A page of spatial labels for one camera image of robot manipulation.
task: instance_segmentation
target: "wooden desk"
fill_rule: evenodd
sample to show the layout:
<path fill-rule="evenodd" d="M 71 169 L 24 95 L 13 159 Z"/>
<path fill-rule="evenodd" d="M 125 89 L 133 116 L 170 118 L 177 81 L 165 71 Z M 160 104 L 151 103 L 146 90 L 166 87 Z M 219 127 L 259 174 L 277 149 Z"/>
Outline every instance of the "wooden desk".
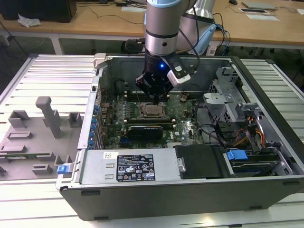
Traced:
<path fill-rule="evenodd" d="M 110 16 L 97 18 L 92 11 L 98 16 Z M 136 24 L 112 15 L 117 15 Z M 115 5 L 85 7 L 85 4 L 77 3 L 76 15 L 70 23 L 42 21 L 41 26 L 27 28 L 16 20 L 2 19 L 1 22 L 14 36 L 50 38 L 55 53 L 62 55 L 64 51 L 59 42 L 61 38 L 127 40 L 143 37 L 144 15 L 144 12 L 122 11 L 121 7 Z M 7 36 L 8 33 L 2 29 L 0 25 L 0 35 Z"/>
<path fill-rule="evenodd" d="M 304 2 L 283 1 L 283 0 L 254 0 L 269 2 L 274 6 L 289 7 L 293 9 L 304 9 Z M 144 13 L 123 12 L 120 7 L 111 6 L 89 6 L 82 7 L 79 4 L 77 13 L 70 23 L 57 23 L 43 21 L 41 26 L 27 28 L 17 21 L 2 20 L 6 28 L 15 36 L 46 37 L 51 38 L 56 54 L 63 54 L 60 45 L 60 38 L 79 39 L 106 39 L 106 40 L 127 40 L 144 36 L 143 24 L 132 24 L 115 16 L 117 15 L 134 23 L 142 23 Z M 261 47 L 261 48 L 290 48 L 304 49 L 304 15 L 291 13 L 285 8 L 272 12 L 280 21 L 252 20 L 245 13 L 236 13 L 238 8 L 244 8 L 241 0 L 238 5 L 230 5 L 228 0 L 216 0 L 213 8 L 214 13 L 221 13 L 225 30 L 231 34 L 232 46 Z M 219 15 L 215 15 L 216 22 L 220 23 Z M 7 32 L 0 30 L 0 35 L 7 35 Z M 217 31 L 210 43 L 210 49 L 216 48 L 222 40 L 221 32 Z"/>

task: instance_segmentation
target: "computer mouse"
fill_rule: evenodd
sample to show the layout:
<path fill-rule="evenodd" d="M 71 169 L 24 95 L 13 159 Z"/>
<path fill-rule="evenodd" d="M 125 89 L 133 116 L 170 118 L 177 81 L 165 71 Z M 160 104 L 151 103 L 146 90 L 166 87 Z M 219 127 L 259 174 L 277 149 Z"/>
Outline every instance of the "computer mouse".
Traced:
<path fill-rule="evenodd" d="M 237 0 L 229 0 L 229 3 L 232 5 L 237 5 L 238 1 Z"/>

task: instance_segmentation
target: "motherboard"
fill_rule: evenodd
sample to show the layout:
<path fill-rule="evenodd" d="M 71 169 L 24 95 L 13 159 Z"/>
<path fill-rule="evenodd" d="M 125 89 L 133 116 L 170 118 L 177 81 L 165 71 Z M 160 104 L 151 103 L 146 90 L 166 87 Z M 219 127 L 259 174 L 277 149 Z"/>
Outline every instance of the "motherboard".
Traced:
<path fill-rule="evenodd" d="M 105 149 L 173 148 L 203 144 L 195 124 L 196 99 L 171 93 L 158 104 L 143 93 L 111 97 L 101 103 L 100 122 Z"/>

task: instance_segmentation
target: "black plastic cover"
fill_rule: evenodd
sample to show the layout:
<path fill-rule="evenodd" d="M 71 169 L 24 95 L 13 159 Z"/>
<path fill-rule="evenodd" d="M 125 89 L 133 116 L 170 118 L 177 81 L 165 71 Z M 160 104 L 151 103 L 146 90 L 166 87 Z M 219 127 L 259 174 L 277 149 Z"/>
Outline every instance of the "black plastic cover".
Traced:
<path fill-rule="evenodd" d="M 178 145 L 175 147 L 178 158 L 183 158 L 185 169 L 182 179 L 230 178 L 226 162 L 217 145 Z"/>

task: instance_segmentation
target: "yellow wire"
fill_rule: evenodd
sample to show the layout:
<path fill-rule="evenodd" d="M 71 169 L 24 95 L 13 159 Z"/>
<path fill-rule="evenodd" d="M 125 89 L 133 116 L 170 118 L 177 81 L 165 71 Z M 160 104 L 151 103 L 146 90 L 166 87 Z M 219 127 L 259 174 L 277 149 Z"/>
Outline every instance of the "yellow wire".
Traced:
<path fill-rule="evenodd" d="M 244 138 L 244 139 L 242 139 L 241 141 L 237 142 L 236 144 L 234 144 L 233 147 L 240 145 L 240 144 L 243 143 L 246 139 L 247 139 L 247 137 Z"/>

